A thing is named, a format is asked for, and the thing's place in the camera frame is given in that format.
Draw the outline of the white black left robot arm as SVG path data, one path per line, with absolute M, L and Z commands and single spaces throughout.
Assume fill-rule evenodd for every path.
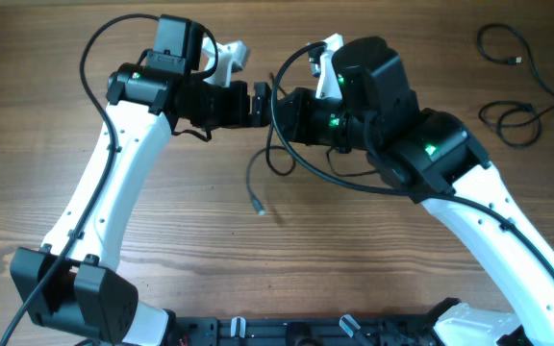
M 139 298 L 117 268 L 122 240 L 144 181 L 186 119 L 209 141 L 219 128 L 268 124 L 268 87 L 234 79 L 248 49 L 218 43 L 209 29 L 160 15 L 154 44 L 110 77 L 96 103 L 103 127 L 63 215 L 36 250 L 19 248 L 10 272 L 19 317 L 77 334 L 86 344 L 184 345 L 175 314 Z

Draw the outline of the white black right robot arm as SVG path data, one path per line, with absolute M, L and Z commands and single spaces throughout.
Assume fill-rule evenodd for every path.
M 399 54 L 380 37 L 334 36 L 304 48 L 318 78 L 269 99 L 284 148 L 363 150 L 380 192 L 422 205 L 459 238 L 511 306 L 448 298 L 427 315 L 443 345 L 554 345 L 554 251 L 520 210 L 488 152 L 456 116 L 422 109 Z

